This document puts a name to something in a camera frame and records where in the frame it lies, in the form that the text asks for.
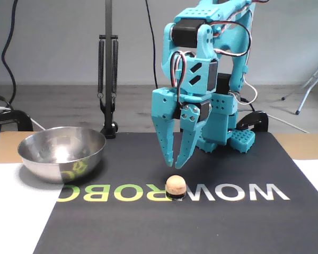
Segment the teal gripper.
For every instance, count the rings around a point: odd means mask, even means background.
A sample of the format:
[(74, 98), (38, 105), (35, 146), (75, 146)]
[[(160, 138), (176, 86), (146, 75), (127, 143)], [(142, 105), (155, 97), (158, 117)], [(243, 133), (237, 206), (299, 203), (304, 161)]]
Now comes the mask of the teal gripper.
[(180, 169), (193, 155), (201, 130), (199, 122), (209, 115), (210, 99), (210, 94), (178, 94), (177, 89), (168, 87), (152, 92), (152, 121), (165, 163), (169, 167), (173, 165), (174, 119), (180, 120), (183, 130), (180, 153), (175, 162), (175, 168)]

